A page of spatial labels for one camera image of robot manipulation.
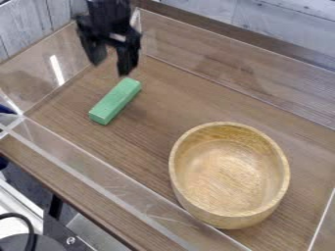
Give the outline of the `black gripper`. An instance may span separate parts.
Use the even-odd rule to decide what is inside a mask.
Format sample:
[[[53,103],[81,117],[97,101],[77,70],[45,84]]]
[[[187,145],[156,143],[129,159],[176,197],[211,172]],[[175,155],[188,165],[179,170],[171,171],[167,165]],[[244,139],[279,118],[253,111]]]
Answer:
[[[91,63],[107,57],[105,44],[116,47],[117,73],[129,75],[139,64],[141,33],[131,24],[131,0],[85,0],[88,13],[76,17],[77,32]]]

